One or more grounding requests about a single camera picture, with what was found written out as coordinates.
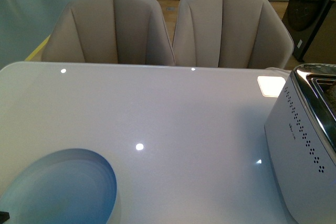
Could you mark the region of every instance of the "floor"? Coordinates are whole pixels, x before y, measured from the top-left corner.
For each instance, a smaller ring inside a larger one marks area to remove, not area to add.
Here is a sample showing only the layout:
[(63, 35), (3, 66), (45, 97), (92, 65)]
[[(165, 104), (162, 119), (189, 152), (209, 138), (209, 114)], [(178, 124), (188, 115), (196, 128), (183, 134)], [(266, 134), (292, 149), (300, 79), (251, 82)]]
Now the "floor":
[[(39, 61), (47, 37), (70, 0), (0, 0), (0, 69), (22, 60)], [(180, 0), (158, 0), (170, 39), (174, 36)], [(287, 2), (271, 2), (282, 18)], [(299, 65), (292, 57), (286, 69)]]

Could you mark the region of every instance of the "stainless steel toaster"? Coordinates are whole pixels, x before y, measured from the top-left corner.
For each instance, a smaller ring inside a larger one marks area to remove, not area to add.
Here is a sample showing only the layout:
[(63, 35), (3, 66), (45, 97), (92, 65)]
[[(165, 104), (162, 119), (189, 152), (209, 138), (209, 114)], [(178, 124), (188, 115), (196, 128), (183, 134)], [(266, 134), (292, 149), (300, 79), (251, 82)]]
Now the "stainless steel toaster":
[(336, 223), (336, 65), (303, 64), (266, 123), (286, 206), (299, 224)]

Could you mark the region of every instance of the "washing machine door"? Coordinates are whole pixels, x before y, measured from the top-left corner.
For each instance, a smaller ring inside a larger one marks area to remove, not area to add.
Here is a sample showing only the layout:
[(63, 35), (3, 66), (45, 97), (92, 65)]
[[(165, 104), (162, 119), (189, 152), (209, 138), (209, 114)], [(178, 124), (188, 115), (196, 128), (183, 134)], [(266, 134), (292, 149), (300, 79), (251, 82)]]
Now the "washing machine door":
[(309, 27), (320, 13), (324, 0), (289, 0), (288, 24), (295, 31)]

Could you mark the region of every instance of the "beige upholstered chair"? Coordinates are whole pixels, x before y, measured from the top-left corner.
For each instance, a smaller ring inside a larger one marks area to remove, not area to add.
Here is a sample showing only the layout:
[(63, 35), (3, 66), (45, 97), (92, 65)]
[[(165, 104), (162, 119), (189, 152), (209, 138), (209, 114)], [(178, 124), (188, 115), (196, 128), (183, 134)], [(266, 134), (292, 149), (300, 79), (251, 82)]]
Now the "beige upholstered chair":
[(74, 0), (59, 17), (42, 61), (173, 66), (156, 0)]
[(177, 66), (283, 68), (293, 41), (267, 0), (181, 0)]

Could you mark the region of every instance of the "white table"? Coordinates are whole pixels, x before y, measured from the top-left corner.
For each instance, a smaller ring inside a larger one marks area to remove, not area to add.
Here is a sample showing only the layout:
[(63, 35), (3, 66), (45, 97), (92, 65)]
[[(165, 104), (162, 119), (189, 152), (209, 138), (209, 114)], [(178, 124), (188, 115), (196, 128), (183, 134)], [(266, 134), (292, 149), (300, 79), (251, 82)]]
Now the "white table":
[[(0, 71), (0, 195), (35, 160), (87, 148), (116, 174), (113, 223), (295, 223), (277, 189), (264, 134), (276, 98), (262, 95), (258, 76), (287, 75), (82, 63), (7, 66)], [(142, 151), (135, 149), (138, 143)]]

